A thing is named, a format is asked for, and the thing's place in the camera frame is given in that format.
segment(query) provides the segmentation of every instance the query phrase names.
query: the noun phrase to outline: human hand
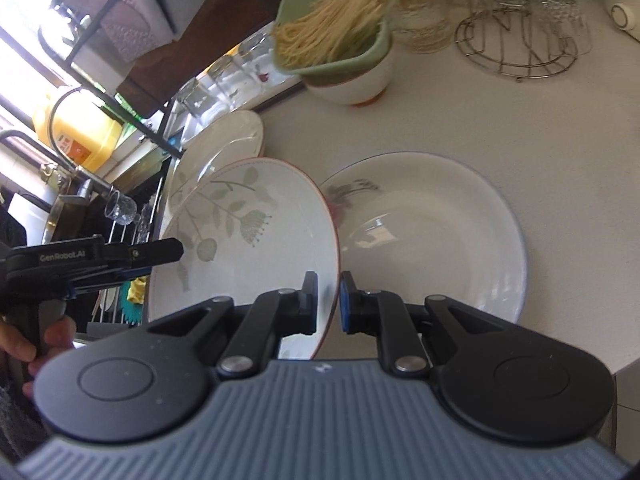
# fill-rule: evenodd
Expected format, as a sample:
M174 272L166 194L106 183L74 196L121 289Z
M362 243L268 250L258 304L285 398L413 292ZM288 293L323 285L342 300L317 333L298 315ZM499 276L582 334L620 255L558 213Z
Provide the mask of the human hand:
M44 342L50 346L46 355L36 359L36 347L13 325L0 322L0 350L25 363L29 363L29 373L35 377L40 369L56 355L74 347L76 323L65 316L45 330ZM33 397L33 381L22 385L22 392Z

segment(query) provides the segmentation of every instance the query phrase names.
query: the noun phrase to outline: plate with leaf pattern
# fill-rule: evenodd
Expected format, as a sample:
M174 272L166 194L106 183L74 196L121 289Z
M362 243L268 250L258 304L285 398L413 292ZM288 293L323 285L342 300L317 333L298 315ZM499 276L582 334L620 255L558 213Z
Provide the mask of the plate with leaf pattern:
M236 110L211 123L190 142L175 168L168 211L177 210L201 178L236 160L260 155L263 144L262 120L255 112Z
M184 247L179 262L155 267L149 319L214 296L250 304L268 290L300 288L318 274L316 333L286 337L280 358L315 355L338 291L338 240L329 209L311 179L286 162L249 158L201 179L162 235Z

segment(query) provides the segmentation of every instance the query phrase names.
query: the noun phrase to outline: wire rack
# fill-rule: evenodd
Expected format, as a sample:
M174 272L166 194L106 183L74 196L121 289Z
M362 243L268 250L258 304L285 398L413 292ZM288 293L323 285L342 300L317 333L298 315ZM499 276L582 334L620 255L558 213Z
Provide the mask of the wire rack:
M573 38L537 25L531 0L463 1L468 15L454 41L477 65L516 79L541 79L566 72L578 59Z

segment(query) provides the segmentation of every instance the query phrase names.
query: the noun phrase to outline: white plate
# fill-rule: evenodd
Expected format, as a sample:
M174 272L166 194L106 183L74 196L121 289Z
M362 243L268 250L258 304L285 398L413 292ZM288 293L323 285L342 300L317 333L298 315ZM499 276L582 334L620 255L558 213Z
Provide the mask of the white plate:
M262 120L255 112L238 110L204 128L189 144L169 188L167 209L173 213L205 174L236 160L260 155L264 142Z
M342 270L358 288L418 304L445 294L518 320L527 280L522 234L475 171L430 153L387 153L345 168L321 189L337 225Z
M332 316L338 291L338 239L316 185L297 168L272 158L235 162L206 176L176 211L163 235L184 255L155 267L149 319L214 296L253 303L268 290L300 288L318 274L318 320L311 336L283 339L280 357L310 359Z

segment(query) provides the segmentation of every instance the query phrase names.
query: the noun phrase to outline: yellow container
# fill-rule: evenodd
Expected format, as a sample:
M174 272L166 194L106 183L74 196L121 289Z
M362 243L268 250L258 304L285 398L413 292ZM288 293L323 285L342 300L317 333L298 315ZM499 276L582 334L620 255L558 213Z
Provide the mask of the yellow container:
M33 113L33 125L41 142L50 146L47 122L51 108L69 88L48 95ZM56 110L53 135L57 146L76 164L96 171L111 156L122 133L122 125L95 106L82 92L67 97Z

